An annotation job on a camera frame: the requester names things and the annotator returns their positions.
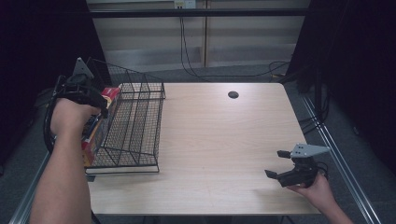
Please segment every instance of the table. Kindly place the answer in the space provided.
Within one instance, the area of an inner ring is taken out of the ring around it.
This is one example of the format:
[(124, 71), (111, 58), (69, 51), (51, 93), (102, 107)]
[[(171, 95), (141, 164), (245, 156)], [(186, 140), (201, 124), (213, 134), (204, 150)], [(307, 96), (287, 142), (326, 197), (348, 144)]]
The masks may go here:
[[(304, 136), (273, 83), (165, 83), (158, 174), (98, 175), (92, 210), (112, 215), (316, 214), (264, 170), (285, 172)], [(232, 99), (229, 91), (237, 91)]]

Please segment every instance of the human arm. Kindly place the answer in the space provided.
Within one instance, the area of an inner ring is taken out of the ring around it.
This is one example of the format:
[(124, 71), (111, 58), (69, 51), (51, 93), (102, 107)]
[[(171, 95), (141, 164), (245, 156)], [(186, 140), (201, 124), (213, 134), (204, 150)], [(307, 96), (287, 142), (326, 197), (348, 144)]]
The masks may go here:
[(51, 131), (57, 135), (49, 162), (37, 184), (30, 223), (91, 223), (91, 201), (81, 158), (84, 124), (99, 109), (60, 99)]
[(315, 182), (309, 188), (301, 186), (288, 186), (312, 203), (332, 224), (353, 223), (335, 201), (329, 182), (324, 175), (318, 174)]

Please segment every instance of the snack package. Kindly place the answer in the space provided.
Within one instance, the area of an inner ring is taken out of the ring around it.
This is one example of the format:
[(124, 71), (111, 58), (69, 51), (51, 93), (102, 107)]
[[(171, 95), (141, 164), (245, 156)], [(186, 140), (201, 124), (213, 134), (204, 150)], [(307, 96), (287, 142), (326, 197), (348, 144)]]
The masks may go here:
[(120, 98), (120, 88), (105, 88), (102, 91), (102, 96), (107, 99), (108, 118), (103, 119), (101, 114), (91, 116), (84, 126), (81, 149), (85, 167), (92, 166), (95, 159), (95, 152), (102, 145), (111, 126), (111, 121), (113, 120)]

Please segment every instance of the metal mesh basket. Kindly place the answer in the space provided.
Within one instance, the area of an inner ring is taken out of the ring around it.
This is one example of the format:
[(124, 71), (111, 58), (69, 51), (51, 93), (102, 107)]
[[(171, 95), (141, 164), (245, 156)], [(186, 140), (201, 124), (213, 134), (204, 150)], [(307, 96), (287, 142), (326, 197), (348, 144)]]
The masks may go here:
[(131, 69), (90, 59), (88, 67), (106, 86), (120, 87), (115, 112), (101, 125), (106, 134), (87, 174), (159, 172), (163, 82)]

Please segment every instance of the black backdrop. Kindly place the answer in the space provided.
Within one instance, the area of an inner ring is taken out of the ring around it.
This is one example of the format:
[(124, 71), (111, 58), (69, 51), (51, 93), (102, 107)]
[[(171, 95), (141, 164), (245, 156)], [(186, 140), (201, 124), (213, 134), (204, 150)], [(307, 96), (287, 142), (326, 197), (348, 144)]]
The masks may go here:
[(0, 1), (3, 164), (34, 117), (37, 94), (70, 76), (77, 57), (104, 61), (92, 19), (40, 12), (88, 11), (85, 0)]
[(306, 91), (319, 67), (332, 97), (396, 174), (396, 3), (350, 0), (344, 14), (346, 0), (329, 2), (311, 2), (334, 13), (305, 18), (288, 75), (309, 67), (298, 76)]

